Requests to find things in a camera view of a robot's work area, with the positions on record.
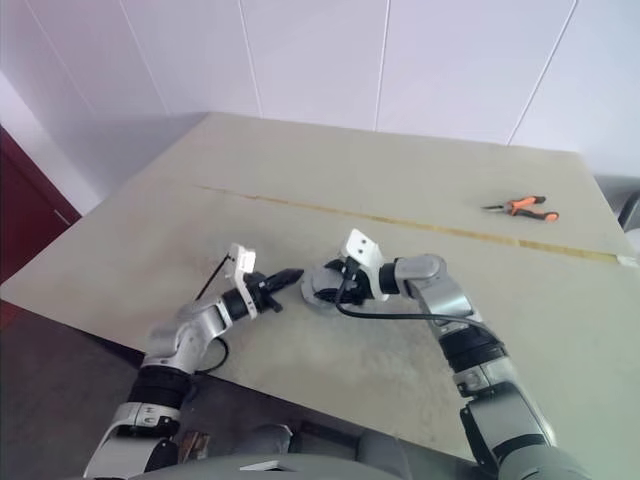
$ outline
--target white wall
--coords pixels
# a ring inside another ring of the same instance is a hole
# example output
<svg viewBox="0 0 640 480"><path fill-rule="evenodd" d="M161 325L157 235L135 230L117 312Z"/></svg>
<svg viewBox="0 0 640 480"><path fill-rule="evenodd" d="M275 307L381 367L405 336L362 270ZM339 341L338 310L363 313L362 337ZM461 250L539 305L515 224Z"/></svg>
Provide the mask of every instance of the white wall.
<svg viewBox="0 0 640 480"><path fill-rule="evenodd" d="M0 123L81 215L100 203L91 185L42 128L1 72Z"/></svg>
<svg viewBox="0 0 640 480"><path fill-rule="evenodd" d="M635 0L3 0L0 68L104 198L211 110L577 150L640 182Z"/></svg>

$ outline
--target table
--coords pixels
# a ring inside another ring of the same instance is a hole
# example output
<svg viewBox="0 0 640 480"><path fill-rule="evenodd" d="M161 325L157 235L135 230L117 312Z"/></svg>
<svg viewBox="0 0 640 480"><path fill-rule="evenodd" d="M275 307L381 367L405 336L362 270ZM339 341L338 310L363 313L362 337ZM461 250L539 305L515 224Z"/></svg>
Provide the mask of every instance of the table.
<svg viewBox="0 0 640 480"><path fill-rule="evenodd" d="M546 195L559 221L480 209L530 194ZM354 227L390 259L443 256L560 444L596 478L635 472L640 269L576 154L211 114L1 296L144 349L232 242L255 248L270 274L335 257ZM232 355L217 376L470 456L463 402L426 325L320 316L297 287L277 298L282 313L225 336Z"/></svg>

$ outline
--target yellow tape line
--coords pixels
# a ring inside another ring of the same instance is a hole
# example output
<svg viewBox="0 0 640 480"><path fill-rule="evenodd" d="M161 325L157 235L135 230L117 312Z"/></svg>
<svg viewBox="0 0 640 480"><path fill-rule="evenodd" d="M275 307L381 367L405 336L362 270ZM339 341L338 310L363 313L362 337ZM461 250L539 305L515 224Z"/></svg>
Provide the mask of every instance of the yellow tape line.
<svg viewBox="0 0 640 480"><path fill-rule="evenodd" d="M551 243L533 242L530 240L519 240L517 238L506 237L503 235L493 235L490 233L478 233L470 230L463 230L461 228L442 227L439 225L431 225L428 223L420 223L414 220L404 220L399 218L382 217L380 215L371 215L368 213L358 213L349 210L342 210L333 207L323 207L321 205L314 205L311 203L292 202L289 200L283 200L281 198L265 197L263 195L247 195L244 193L234 192L225 188L206 187L204 185L194 185L195 187L202 188L204 190L211 190L218 193L224 193L226 195L233 195L235 197L245 198L247 200L259 200L262 202L276 203L279 205L286 205L288 207L304 208L306 210L314 210L322 213L333 213L346 217L361 218L364 220L372 220L374 222L387 223L390 225L400 225L408 228L415 228L417 230L427 230L430 232L444 233L447 235L455 235L457 237L473 238L475 240L482 240L485 242L500 243L503 245L510 245L513 247L524 247L533 250L540 250L543 252L557 253L561 255L568 255L570 257L585 258L588 260L595 260L605 263L618 264L618 257L613 253L596 252L592 250L582 250L573 247L563 247L561 245L553 245Z"/></svg>

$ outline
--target black cable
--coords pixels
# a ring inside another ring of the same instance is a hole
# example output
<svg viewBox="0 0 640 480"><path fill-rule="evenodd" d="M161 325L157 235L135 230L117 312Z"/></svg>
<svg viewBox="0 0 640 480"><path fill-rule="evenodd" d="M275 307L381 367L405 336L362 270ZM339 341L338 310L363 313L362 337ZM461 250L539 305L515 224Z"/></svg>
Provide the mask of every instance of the black cable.
<svg viewBox="0 0 640 480"><path fill-rule="evenodd" d="M349 281L350 277L352 277L352 275L349 274L349 268L347 268L344 279L342 280L342 284L340 285L340 288L338 289L338 292L336 293L335 300L334 300L336 308L343 315L347 315L349 317L355 317L355 318L370 318L370 319L379 319L379 320L428 320L431 322L435 320L443 320L447 322L465 323L467 325L479 328L483 332L490 335L491 338L493 338L493 340L495 340L497 343L499 343L500 345L504 345L500 340L500 338L493 332L493 330L487 327L483 322L478 322L477 320L473 320L467 317L457 317L455 315L441 315L436 313L369 313L369 312L354 312L352 310L347 310L343 308L342 305L340 305L340 300L342 299L342 294L344 293L347 287L347 282Z"/></svg>
<svg viewBox="0 0 640 480"><path fill-rule="evenodd" d="M227 260L229 260L229 255L228 254L224 256L224 258L218 264L218 266L213 271L211 276L209 276L209 279L204 284L204 287L202 287L202 290L200 290L200 293L198 293L198 295L196 295L196 298L195 298L196 301L200 300L202 298L202 296L204 295L204 292L207 291L207 288L209 288L209 285L211 285L211 282L213 282L213 279L216 278L216 275L218 275L218 273L220 272L220 269L223 267L223 265L225 264L225 262ZM214 338L214 340L217 340L220 343L220 345L222 345L222 348L224 349L224 355L222 356L222 360L220 360L216 365L214 365L211 368L205 368L204 370L196 370L195 373L198 373L198 374L201 374L201 375L206 375L208 373L211 373L214 370L217 370L218 368L220 368L222 365L224 365L225 362L227 361L227 358L229 358L229 344L222 337L216 337L216 338Z"/></svg>
<svg viewBox="0 0 640 480"><path fill-rule="evenodd" d="M202 298L202 295L204 295L204 292L207 291L207 288L209 288L209 285L211 285L211 282L213 282L213 279L216 278L216 275L218 275L218 272L220 271L220 269L222 268L222 266L225 264L225 262L227 260L229 260L229 255L228 254L224 256L222 261L218 264L216 269L213 271L213 273L211 274L211 276L207 280L207 283L205 283L204 287L202 287L202 290L200 290L200 293L198 293L198 295L196 295L196 298L195 298L196 300L200 300Z"/></svg>
<svg viewBox="0 0 640 480"><path fill-rule="evenodd" d="M222 348L224 349L224 355L222 356L222 360L220 360L213 367L205 368L203 370L196 370L196 373L200 375L206 375L208 373L213 372L214 370L219 369L222 365L225 364L225 362L227 361L227 358L229 358L229 344L225 341L225 339L222 337L216 337L214 338L214 340L218 340L218 342L220 342L220 345L222 345Z"/></svg>

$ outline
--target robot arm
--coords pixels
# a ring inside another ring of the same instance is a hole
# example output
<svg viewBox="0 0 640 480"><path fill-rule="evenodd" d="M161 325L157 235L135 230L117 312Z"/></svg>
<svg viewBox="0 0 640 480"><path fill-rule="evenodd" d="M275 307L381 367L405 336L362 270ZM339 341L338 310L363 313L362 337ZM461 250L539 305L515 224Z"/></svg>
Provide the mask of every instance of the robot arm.
<svg viewBox="0 0 640 480"><path fill-rule="evenodd" d="M211 341L242 317L282 310L273 293L295 283L302 270L271 277L254 272L255 252L232 245L225 273L234 288L184 305L174 319L154 329L147 354L125 403L120 405L93 454L84 477L130 478L177 462L171 442L191 375Z"/></svg>
<svg viewBox="0 0 640 480"><path fill-rule="evenodd" d="M364 272L370 285L367 298L384 301L390 294L411 298L423 315L396 317L430 320L431 331L454 372L453 381L469 399L460 418L483 469L493 474L500 471L500 478L509 479L588 478L568 455L555 448L554 433L518 378L503 343L482 322L442 258L421 255L386 263L378 245L358 230L351 232L341 253L345 257L344 280L334 300L342 313L394 318L393 314L349 311L340 305L347 284L355 285L358 272Z"/></svg>

